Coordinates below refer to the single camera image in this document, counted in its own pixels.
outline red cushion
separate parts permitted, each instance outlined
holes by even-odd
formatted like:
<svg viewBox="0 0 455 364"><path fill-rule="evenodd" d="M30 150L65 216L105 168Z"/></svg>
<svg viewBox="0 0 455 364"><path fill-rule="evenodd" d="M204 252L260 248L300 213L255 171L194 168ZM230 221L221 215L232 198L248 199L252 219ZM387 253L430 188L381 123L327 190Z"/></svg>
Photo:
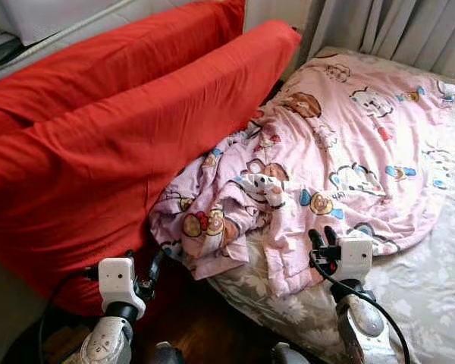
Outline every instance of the red cushion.
<svg viewBox="0 0 455 364"><path fill-rule="evenodd" d="M139 249L162 189L246 125L299 41L268 22L171 74L0 136L0 260L48 295L69 271ZM80 278L57 302L99 313L96 286Z"/></svg>
<svg viewBox="0 0 455 364"><path fill-rule="evenodd" d="M239 36L244 0L197 2L57 52L0 81L0 135L175 71Z"/></svg>

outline wire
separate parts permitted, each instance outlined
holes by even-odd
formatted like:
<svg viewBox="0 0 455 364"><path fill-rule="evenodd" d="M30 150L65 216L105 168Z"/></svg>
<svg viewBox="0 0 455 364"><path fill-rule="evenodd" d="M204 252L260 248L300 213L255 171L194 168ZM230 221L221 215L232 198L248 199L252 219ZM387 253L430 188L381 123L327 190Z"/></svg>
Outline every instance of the wire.
<svg viewBox="0 0 455 364"><path fill-rule="evenodd" d="M333 279L330 275L325 273L324 270L322 269L322 267L314 259L313 250L310 250L309 255L310 255L310 259L313 261L315 269L317 269L317 272L323 278L327 279L332 284L336 284L338 286L341 286L345 290L348 290L352 294L355 294L361 300L365 300L367 303L370 303L371 305L373 305L376 309L379 310L379 312L381 312L383 314L383 316L389 321L389 323L391 324L393 329L396 331L396 334L397 334L397 336L399 337L399 339L401 341L401 346L403 347L403 354L404 354L404 363L405 364L410 364L411 363L410 362L410 350L408 349L408 344L406 343L406 340L405 340L405 338L403 336L403 332L401 332L401 330L398 327L397 323L393 320L393 318L389 315L389 313L387 313L386 310L383 309L382 306L379 303L375 302L374 300L372 300L371 298L367 297L366 295L357 292L356 290L352 289L351 287L347 286L346 284Z"/></svg>
<svg viewBox="0 0 455 364"><path fill-rule="evenodd" d="M54 290L52 291L51 296L49 297L49 300L47 301L47 304L45 305L44 311L42 313L42 316L40 316L40 323L39 323L39 333L38 333L38 340L39 340L39 362L40 364L44 364L44 352L42 348L42 332L44 331L44 322L46 320L46 315L49 312L49 310L52 307L52 304L54 303L55 297L58 295L59 291L61 288L72 278L76 276L83 276L85 273L84 270L81 271L72 271L68 275L66 275L64 278L61 279L61 281L58 283L57 286L55 286Z"/></svg>

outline mattress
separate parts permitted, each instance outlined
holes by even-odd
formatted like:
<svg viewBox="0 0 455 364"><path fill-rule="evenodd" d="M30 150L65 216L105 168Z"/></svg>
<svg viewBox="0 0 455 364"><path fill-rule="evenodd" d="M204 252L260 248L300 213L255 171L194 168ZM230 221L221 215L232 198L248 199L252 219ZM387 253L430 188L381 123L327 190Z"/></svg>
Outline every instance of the mattress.
<svg viewBox="0 0 455 364"><path fill-rule="evenodd" d="M415 68L343 49L324 49L318 56L334 52L357 57L374 69L423 74ZM438 79L455 83L441 76ZM365 289L373 290L402 329L414 363L455 362L455 102L451 122L445 128L442 138L452 154L452 177L435 228L413 248L375 257L365 283ZM284 298L271 295L265 238L264 231L248 233L249 263L210 278L210 284L260 325L327 362L347 362L328 285L319 284ZM392 330L391 342L402 360L399 340Z"/></svg>
<svg viewBox="0 0 455 364"><path fill-rule="evenodd" d="M192 0L121 0L116 2L104 11L31 46L20 56L0 67L0 79L71 44L188 2L192 2Z"/></svg>

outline wooden floor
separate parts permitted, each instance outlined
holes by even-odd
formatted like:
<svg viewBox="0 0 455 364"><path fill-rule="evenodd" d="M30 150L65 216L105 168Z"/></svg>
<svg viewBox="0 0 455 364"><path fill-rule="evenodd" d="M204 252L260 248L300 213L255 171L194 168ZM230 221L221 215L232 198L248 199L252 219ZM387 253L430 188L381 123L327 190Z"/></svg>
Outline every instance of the wooden floor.
<svg viewBox="0 0 455 364"><path fill-rule="evenodd" d="M159 341L180 349L187 364L269 364L270 349L286 341L229 306L207 282L191 283L180 300L135 335L136 364L147 364ZM304 354L311 363L320 362Z"/></svg>

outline curtain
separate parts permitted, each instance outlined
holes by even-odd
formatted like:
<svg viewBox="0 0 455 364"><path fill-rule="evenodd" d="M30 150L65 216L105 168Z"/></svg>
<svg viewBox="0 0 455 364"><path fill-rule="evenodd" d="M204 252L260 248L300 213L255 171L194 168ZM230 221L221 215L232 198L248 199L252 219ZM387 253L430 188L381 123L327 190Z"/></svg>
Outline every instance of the curtain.
<svg viewBox="0 0 455 364"><path fill-rule="evenodd" d="M455 0L312 0L299 65L324 46L455 77Z"/></svg>

